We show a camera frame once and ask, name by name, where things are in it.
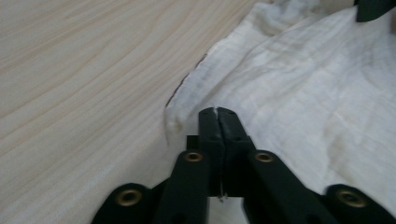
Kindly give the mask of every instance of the brass grommet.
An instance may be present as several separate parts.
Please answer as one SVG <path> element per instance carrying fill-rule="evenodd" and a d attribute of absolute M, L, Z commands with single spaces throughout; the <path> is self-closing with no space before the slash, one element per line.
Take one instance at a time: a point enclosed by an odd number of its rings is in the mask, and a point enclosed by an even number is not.
<path fill-rule="evenodd" d="M 141 199 L 142 193 L 139 190 L 126 189 L 117 195 L 116 202 L 121 206 L 131 206 L 139 203 Z"/>
<path fill-rule="evenodd" d="M 340 189 L 336 192 L 338 200 L 342 203 L 345 203 L 351 207 L 364 207 L 367 205 L 366 200 L 362 198 L 359 194 L 347 190 L 347 189 Z"/>
<path fill-rule="evenodd" d="M 204 156 L 197 152 L 190 152 L 184 156 L 184 160 L 186 161 L 201 161 Z"/>
<path fill-rule="evenodd" d="M 271 162 L 274 160 L 274 157 L 272 157 L 270 154 L 266 152 L 260 152 L 256 154 L 256 160 L 262 162 Z"/>

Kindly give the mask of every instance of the wooden table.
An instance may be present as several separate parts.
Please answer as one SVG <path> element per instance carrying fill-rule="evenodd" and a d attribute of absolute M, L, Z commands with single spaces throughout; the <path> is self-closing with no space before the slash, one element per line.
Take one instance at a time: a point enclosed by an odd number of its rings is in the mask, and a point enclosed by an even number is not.
<path fill-rule="evenodd" d="M 0 223 L 89 223 L 168 177 L 165 104 L 254 2 L 1 1 Z"/>

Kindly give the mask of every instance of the wrinkled fabric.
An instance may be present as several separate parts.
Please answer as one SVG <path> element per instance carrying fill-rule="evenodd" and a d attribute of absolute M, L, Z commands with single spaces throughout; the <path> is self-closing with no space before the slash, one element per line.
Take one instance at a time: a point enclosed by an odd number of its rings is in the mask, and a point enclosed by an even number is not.
<path fill-rule="evenodd" d="M 169 147 L 197 134 L 200 110 L 226 107 L 309 189 L 348 184 L 396 215 L 395 36 L 389 14 L 355 19 L 315 0 L 257 3 L 165 108 Z"/>

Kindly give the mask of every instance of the light wooden surface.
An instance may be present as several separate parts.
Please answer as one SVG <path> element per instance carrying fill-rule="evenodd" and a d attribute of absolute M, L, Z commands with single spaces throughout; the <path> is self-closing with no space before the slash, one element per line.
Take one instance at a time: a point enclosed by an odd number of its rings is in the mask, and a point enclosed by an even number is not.
<path fill-rule="evenodd" d="M 163 108 L 254 0 L 0 2 L 0 223 L 89 223 L 171 172 Z"/>

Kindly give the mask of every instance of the crumpled white towel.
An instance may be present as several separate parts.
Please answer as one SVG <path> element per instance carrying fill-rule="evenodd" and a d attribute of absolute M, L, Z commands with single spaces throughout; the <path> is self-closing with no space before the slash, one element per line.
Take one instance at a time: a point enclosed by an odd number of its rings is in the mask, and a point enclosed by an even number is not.
<path fill-rule="evenodd" d="M 356 23 L 316 0 L 258 3 L 165 109 L 169 147 L 210 106 L 235 111 L 256 147 L 310 189 L 345 183 L 396 215 L 396 41 L 390 15 Z"/>

